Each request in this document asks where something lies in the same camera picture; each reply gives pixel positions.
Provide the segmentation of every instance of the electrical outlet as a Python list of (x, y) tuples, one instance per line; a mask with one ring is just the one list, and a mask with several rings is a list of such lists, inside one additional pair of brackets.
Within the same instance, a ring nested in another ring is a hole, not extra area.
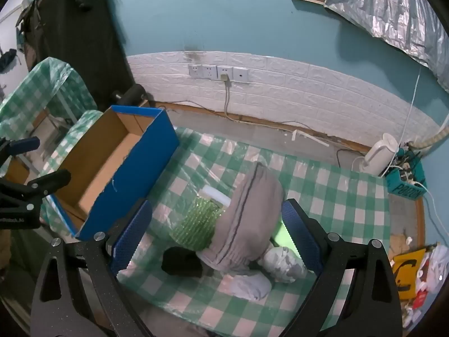
[(189, 65), (189, 75), (193, 78), (203, 78), (203, 67), (201, 65)]
[(220, 78), (220, 75), (227, 74), (230, 81), (232, 81), (232, 67), (230, 66), (217, 66), (217, 77)]
[(233, 80), (237, 82), (249, 82), (248, 68), (234, 67), (233, 68)]
[(211, 80), (218, 80), (217, 66), (203, 65), (203, 78), (209, 78)]

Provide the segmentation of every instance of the blue gripper pad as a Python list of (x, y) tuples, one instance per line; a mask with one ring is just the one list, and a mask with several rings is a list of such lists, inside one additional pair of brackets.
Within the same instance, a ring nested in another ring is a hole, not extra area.
[(145, 200), (114, 243), (111, 252), (112, 261), (109, 265), (113, 275), (117, 275), (120, 270), (127, 268), (151, 222), (152, 216), (151, 204), (148, 200)]
[(293, 207), (289, 200), (282, 203), (281, 214), (282, 221), (301, 256), (304, 265), (308, 270), (313, 271), (316, 276), (319, 276), (323, 271), (322, 251), (315, 238), (309, 232), (303, 218), (298, 214), (298, 211)]

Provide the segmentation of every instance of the electric kettle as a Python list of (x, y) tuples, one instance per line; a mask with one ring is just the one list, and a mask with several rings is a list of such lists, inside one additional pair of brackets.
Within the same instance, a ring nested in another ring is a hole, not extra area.
[(391, 134), (384, 133), (382, 139), (370, 149), (360, 163), (359, 171), (374, 176), (380, 175), (385, 167), (389, 165), (398, 149), (399, 145), (396, 139)]

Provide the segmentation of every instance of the white tube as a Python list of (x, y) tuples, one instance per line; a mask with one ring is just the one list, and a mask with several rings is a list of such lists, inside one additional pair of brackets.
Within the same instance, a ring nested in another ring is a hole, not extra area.
[(223, 204), (225, 207), (228, 207), (231, 204), (231, 198), (227, 197), (225, 194), (218, 191), (217, 189), (214, 189), (212, 186), (205, 185), (202, 191), (215, 201), (218, 201), (220, 204)]

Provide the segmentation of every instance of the teal plastic box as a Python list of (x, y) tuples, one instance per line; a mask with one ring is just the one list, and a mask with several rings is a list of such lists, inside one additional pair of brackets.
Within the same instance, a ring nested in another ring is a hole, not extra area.
[[(413, 156), (412, 152), (405, 153), (403, 149), (400, 149), (398, 155), (401, 156), (401, 153), (404, 153), (404, 155), (410, 154), (410, 157)], [(412, 174), (415, 177), (415, 181), (427, 187), (420, 158), (414, 157), (413, 160), (410, 161), (410, 167), (412, 168)], [(400, 170), (398, 168), (393, 168), (393, 171), (386, 176), (389, 193), (393, 193), (394, 195), (402, 196), (403, 198), (410, 200), (419, 199), (426, 193), (426, 190), (423, 187), (402, 181), (400, 179), (399, 171)]]

